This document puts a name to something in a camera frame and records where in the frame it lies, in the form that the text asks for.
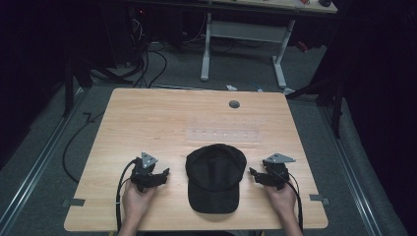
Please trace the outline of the white metal desk frame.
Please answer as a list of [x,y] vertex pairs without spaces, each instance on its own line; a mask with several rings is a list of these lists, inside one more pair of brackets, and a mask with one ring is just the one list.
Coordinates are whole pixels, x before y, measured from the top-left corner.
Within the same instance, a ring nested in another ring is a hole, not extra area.
[[270,42],[278,43],[280,45],[277,53],[271,57],[278,86],[283,90],[289,90],[282,71],[281,61],[293,32],[294,25],[294,20],[290,20],[286,27],[216,21],[211,18],[211,13],[208,13],[201,80],[205,82],[209,79],[210,41],[213,37]]

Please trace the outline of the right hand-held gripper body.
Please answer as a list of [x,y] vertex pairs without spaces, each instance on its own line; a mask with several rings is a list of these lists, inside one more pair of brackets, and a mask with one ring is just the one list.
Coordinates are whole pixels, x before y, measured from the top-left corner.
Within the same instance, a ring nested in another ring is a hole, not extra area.
[[281,190],[289,181],[289,172],[286,163],[295,162],[295,159],[281,153],[275,153],[263,160],[264,169],[268,174],[268,186]]

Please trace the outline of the clear plastic strip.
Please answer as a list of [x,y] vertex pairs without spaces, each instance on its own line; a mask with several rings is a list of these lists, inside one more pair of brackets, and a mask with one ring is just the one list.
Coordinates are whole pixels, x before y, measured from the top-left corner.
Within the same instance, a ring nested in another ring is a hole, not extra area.
[[257,130],[226,130],[188,128],[186,138],[189,141],[215,143],[258,143],[262,136]]

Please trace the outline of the aluminium floor rail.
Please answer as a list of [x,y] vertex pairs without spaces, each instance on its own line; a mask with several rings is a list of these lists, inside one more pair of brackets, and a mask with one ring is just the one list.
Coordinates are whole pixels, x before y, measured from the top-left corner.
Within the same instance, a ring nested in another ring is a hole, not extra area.
[[89,93],[78,88],[65,115],[65,93],[60,89],[30,126],[29,134],[0,171],[0,236],[8,236],[19,214],[50,162],[76,109]]
[[361,216],[361,219],[365,225],[368,236],[383,236],[379,223],[377,222],[373,211],[371,210],[368,198],[358,181],[353,166],[351,165],[347,152],[343,146],[340,138],[338,138],[332,129],[330,112],[327,108],[319,107],[319,112],[322,118],[328,126],[328,132],[331,136],[333,145],[335,146],[338,161],[341,166],[341,172],[345,178],[346,184],[352,195],[356,208]]

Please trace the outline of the person's left hand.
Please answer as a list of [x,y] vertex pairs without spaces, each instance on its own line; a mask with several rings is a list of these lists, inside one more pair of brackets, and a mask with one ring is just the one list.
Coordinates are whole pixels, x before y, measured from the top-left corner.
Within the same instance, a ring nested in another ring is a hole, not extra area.
[[142,193],[132,181],[128,181],[122,198],[125,217],[139,219],[144,216],[156,191],[157,188],[154,187]]

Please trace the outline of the black baseball cap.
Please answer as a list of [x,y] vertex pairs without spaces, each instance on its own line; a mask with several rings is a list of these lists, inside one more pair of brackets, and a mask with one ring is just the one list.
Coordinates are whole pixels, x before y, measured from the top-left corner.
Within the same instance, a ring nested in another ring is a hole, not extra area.
[[188,201],[199,213],[234,212],[240,201],[240,182],[247,159],[238,148],[225,144],[201,147],[187,155]]

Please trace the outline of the person's right hand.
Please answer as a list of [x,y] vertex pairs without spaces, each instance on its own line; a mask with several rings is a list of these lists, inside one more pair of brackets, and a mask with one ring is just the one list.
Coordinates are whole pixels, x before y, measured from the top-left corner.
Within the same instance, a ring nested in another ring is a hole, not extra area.
[[294,216],[296,196],[288,184],[280,190],[275,187],[265,186],[273,209],[279,217]]

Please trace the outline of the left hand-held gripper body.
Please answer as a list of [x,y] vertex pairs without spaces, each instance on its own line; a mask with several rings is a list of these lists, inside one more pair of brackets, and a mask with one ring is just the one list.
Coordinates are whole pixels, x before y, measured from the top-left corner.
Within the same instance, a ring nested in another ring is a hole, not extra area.
[[157,158],[144,151],[141,156],[136,158],[130,179],[137,186],[139,192],[144,193],[146,189],[157,185],[157,178],[152,174],[157,162]]

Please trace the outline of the black metal stand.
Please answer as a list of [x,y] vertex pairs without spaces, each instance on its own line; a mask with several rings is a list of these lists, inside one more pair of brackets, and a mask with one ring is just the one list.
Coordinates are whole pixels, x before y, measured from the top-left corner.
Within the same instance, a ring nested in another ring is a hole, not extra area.
[[330,116],[330,129],[333,134],[340,138],[339,124],[342,115],[341,106],[343,99],[344,79],[342,77],[328,77],[318,82],[312,82],[308,86],[297,89],[285,97],[293,99],[302,94],[317,92],[316,104],[320,107],[331,106],[332,113]]
[[130,83],[130,81],[126,80],[123,76],[116,75],[106,68],[99,67],[86,58],[80,57],[78,55],[71,56],[65,65],[64,117],[68,117],[75,106],[74,81],[77,81],[82,89],[90,89],[92,87],[92,78],[90,77],[89,73],[90,70],[96,70],[105,76],[108,80],[118,84],[128,85]]

